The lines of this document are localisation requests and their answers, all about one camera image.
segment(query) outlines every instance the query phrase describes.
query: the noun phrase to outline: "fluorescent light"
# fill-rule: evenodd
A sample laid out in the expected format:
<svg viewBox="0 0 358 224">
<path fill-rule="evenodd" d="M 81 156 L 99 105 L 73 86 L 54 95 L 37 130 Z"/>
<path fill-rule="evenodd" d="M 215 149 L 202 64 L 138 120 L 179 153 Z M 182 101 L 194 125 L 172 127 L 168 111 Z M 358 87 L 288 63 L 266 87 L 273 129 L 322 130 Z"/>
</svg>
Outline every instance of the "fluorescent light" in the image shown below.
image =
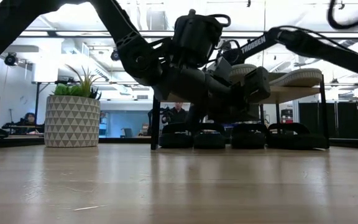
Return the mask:
<svg viewBox="0 0 358 224">
<path fill-rule="evenodd" d="M 312 34 L 312 33 L 309 34 L 312 35 L 313 37 L 319 37 L 316 34 Z M 321 33 L 321 35 L 324 35 L 329 38 L 343 38 L 343 39 L 358 38 L 358 33 L 325 32 L 325 33 Z"/>
<path fill-rule="evenodd" d="M 20 37 L 48 37 L 48 32 L 54 31 L 37 31 L 37 30 L 28 30 L 24 31 Z M 164 38 L 172 37 L 173 31 L 140 31 L 142 37 L 148 38 Z M 261 32 L 247 32 L 247 31 L 223 31 L 222 39 L 255 39 L 263 35 Z M 320 32 L 321 35 L 324 35 L 329 38 L 335 39 L 353 39 L 358 38 L 358 32 Z M 71 38 L 111 38 L 110 33 L 107 31 L 57 31 L 57 37 L 71 37 Z M 313 37 L 320 37 L 316 34 L 310 33 Z"/>
<path fill-rule="evenodd" d="M 137 82 L 114 82 L 114 81 L 112 81 L 110 83 L 112 83 L 112 84 L 121 84 L 121 85 L 140 85 Z"/>
<path fill-rule="evenodd" d="M 27 36 L 27 37 L 42 36 L 42 37 L 48 37 L 49 35 L 48 35 L 48 32 L 46 32 L 46 31 L 23 31 L 20 36 Z"/>
<path fill-rule="evenodd" d="M 153 99 L 142 99 L 142 100 L 138 100 L 138 99 L 133 99 L 133 98 L 122 98 L 122 99 L 100 99 L 101 101 L 142 101 L 142 102 L 147 102 L 147 101 L 152 101 Z"/>
</svg>

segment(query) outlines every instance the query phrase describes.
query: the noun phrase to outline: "electric wire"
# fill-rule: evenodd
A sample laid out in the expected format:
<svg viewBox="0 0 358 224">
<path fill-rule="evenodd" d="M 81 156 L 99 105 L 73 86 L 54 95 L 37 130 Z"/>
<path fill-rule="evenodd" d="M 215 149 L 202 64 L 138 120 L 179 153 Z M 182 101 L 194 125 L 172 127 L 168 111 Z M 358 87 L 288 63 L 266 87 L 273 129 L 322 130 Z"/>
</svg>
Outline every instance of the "electric wire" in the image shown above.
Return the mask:
<svg viewBox="0 0 358 224">
<path fill-rule="evenodd" d="M 350 29 L 350 28 L 358 26 L 358 20 L 355 22 L 348 23 L 348 24 L 338 23 L 334 18 L 335 5 L 336 5 L 336 0 L 330 0 L 328 12 L 327 12 L 327 21 L 328 21 L 329 26 L 331 26 L 334 29 L 342 29 L 342 30 Z"/>
</svg>

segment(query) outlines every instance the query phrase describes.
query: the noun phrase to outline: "planter with triangle pattern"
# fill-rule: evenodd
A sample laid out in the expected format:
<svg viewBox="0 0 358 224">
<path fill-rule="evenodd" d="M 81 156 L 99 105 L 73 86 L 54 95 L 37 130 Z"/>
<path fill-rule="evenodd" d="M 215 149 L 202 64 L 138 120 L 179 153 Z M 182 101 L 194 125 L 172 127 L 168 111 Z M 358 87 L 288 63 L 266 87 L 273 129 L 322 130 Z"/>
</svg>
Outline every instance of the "planter with triangle pattern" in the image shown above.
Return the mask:
<svg viewBox="0 0 358 224">
<path fill-rule="evenodd" d="M 91 147 L 99 142 L 100 101 L 49 96 L 44 139 L 47 147 Z"/>
</svg>

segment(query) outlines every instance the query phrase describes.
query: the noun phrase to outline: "wooden table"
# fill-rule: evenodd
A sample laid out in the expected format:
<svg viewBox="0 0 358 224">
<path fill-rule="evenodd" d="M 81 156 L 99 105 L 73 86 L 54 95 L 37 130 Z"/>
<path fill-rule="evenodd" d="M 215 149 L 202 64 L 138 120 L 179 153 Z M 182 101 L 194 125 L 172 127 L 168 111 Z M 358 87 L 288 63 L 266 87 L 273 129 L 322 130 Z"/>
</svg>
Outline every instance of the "wooden table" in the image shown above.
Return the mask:
<svg viewBox="0 0 358 224">
<path fill-rule="evenodd" d="M 0 149 L 0 224 L 358 223 L 358 149 Z"/>
</svg>

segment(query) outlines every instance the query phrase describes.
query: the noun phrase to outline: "ceiling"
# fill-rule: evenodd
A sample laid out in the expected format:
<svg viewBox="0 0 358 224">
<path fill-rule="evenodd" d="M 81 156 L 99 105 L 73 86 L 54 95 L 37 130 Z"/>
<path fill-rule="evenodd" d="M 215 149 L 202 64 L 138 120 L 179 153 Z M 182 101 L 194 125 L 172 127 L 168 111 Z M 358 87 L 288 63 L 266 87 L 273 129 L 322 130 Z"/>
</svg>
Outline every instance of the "ceiling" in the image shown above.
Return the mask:
<svg viewBox="0 0 358 224">
<path fill-rule="evenodd" d="M 225 32 L 236 31 L 236 35 L 248 36 L 251 33 L 263 32 L 271 27 L 293 25 L 320 32 L 336 32 L 326 22 L 326 11 L 329 0 L 120 0 L 132 23 L 148 34 L 156 34 L 161 30 L 173 30 L 176 18 L 196 9 L 198 14 L 227 14 L 232 19 L 230 27 Z M 348 21 L 358 16 L 358 0 L 343 0 L 344 5 L 338 5 L 335 17 L 338 21 Z M 39 16 L 27 30 L 80 30 L 106 31 L 90 3 L 80 5 L 64 5 L 57 12 Z M 114 41 L 106 37 L 75 37 L 72 38 L 77 46 L 85 43 L 90 49 L 90 56 L 108 72 L 123 71 L 120 61 L 113 62 L 109 56 L 114 49 Z M 37 38 L 26 38 L 27 43 L 48 41 Z M 245 44 L 246 39 L 238 39 Z M 339 40 L 350 49 L 358 52 L 358 41 Z M 264 66 L 272 72 L 289 72 L 296 69 L 293 64 L 303 62 L 305 58 L 289 52 L 282 45 L 275 45 L 264 52 L 247 59 L 246 63 Z M 337 78 L 341 83 L 358 82 L 358 74 L 317 60 L 307 67 L 319 68 L 324 72 L 325 82 Z"/>
</svg>

